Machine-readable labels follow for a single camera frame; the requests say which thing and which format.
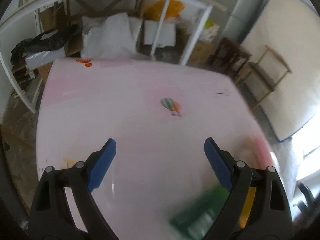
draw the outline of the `orange bag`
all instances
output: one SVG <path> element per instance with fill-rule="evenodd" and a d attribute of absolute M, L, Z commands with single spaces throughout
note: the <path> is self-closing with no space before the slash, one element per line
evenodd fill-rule
<path fill-rule="evenodd" d="M 159 21 L 165 0 L 156 2 L 153 6 L 145 10 L 143 18 L 145 20 Z M 184 9 L 184 4 L 176 0 L 170 0 L 167 13 L 164 19 L 175 18 Z"/>

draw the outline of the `cardboard box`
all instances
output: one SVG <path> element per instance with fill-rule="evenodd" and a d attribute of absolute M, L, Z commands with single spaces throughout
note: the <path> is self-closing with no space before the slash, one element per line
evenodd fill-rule
<path fill-rule="evenodd" d="M 186 46 L 189 39 L 189 35 L 183 34 L 181 31 L 177 31 L 177 42 L 180 43 L 181 51 Z M 190 55 L 188 64 L 205 64 L 210 58 L 210 55 L 214 52 L 214 44 L 204 41 L 198 41 L 195 45 L 193 52 Z"/>
<path fill-rule="evenodd" d="M 45 64 L 38 68 L 38 72 L 40 74 L 40 77 L 42 78 L 42 82 L 45 84 L 47 82 L 49 72 L 51 70 L 53 62 Z"/>
<path fill-rule="evenodd" d="M 39 18 L 42 23 L 43 31 L 63 28 L 67 25 L 67 16 L 64 12 L 63 2 L 51 6 L 48 9 L 40 12 Z"/>
<path fill-rule="evenodd" d="M 67 49 L 67 57 L 77 52 L 81 52 L 82 47 L 83 47 L 82 35 L 81 33 L 78 33 L 73 37 L 71 37 L 69 41 L 68 49 Z"/>

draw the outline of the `wooden stool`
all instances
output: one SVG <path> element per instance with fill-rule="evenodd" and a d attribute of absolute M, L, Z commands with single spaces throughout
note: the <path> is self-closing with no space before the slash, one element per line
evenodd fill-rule
<path fill-rule="evenodd" d="M 227 50 L 227 55 L 223 58 L 218 57 L 221 49 Z M 228 70 L 237 63 L 240 59 L 244 59 L 244 62 L 241 64 L 241 66 L 236 71 L 236 75 L 240 72 L 240 70 L 243 68 L 243 66 L 249 61 L 250 57 L 252 55 L 247 52 L 244 48 L 241 47 L 240 44 L 238 44 L 235 41 L 229 40 L 227 38 L 223 38 L 220 42 L 219 47 L 217 48 L 215 54 L 212 57 L 212 60 L 210 64 L 212 65 L 213 62 L 220 58 L 223 60 L 221 67 L 227 66 L 224 73 L 227 73 Z"/>
<path fill-rule="evenodd" d="M 265 55 L 271 52 L 272 55 L 285 67 L 285 72 L 284 74 L 277 80 L 277 81 L 273 81 L 268 74 L 263 70 L 263 68 L 261 68 L 261 66 L 259 65 L 260 62 L 262 61 L 262 59 L 265 57 Z M 241 75 L 244 72 L 244 70 L 248 70 L 248 74 L 245 76 L 245 78 L 243 80 L 241 80 Z M 283 59 L 283 57 L 278 54 L 277 52 L 275 52 L 273 49 L 271 49 L 269 46 L 266 45 L 266 50 L 265 52 L 262 54 L 262 56 L 260 57 L 260 59 L 254 63 L 254 62 L 249 62 L 248 64 L 246 64 L 244 67 L 242 67 L 240 69 L 239 72 L 239 77 L 237 78 L 237 80 L 235 81 L 235 83 L 237 85 L 242 84 L 243 82 L 245 82 L 249 76 L 254 73 L 258 79 L 264 84 L 264 86 L 268 89 L 268 92 L 257 102 L 257 104 L 255 104 L 255 106 L 253 108 L 251 108 L 252 110 L 254 110 L 257 106 L 259 106 L 264 99 L 267 98 L 267 96 L 269 94 L 271 94 L 272 92 L 274 92 L 276 90 L 277 85 L 279 85 L 279 83 L 284 79 L 284 77 L 288 74 L 288 73 L 292 73 L 291 69 L 289 68 L 289 66 L 287 65 L 287 63 L 285 62 L 285 60 Z"/>

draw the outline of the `white board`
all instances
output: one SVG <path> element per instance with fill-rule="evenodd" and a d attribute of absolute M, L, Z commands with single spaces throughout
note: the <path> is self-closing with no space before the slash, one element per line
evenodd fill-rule
<path fill-rule="evenodd" d="M 242 45 L 252 62 L 270 46 L 293 72 L 261 104 L 278 140 L 285 140 L 320 106 L 320 18 L 300 0 L 270 0 Z M 284 71 L 270 56 L 261 66 L 275 79 Z M 254 75 L 247 85 L 258 99 L 266 92 Z"/>
<path fill-rule="evenodd" d="M 179 106 L 170 110 L 165 98 Z M 39 111 L 38 174 L 48 165 L 86 160 L 113 138 L 116 156 L 92 194 L 107 223 L 121 240 L 181 240 L 172 233 L 171 212 L 217 183 L 203 150 L 208 137 L 251 167 L 270 159 L 251 143 L 258 138 L 269 151 L 224 75 L 161 62 L 57 59 Z M 71 191 L 66 194 L 85 230 Z"/>

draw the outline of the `hot air balloon sticker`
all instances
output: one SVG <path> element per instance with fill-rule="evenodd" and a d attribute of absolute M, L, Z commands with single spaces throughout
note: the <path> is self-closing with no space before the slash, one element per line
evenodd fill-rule
<path fill-rule="evenodd" d="M 160 100 L 160 103 L 163 107 L 171 111 L 171 115 L 181 116 L 180 114 L 181 106 L 177 102 L 173 101 L 171 98 L 162 98 Z"/>

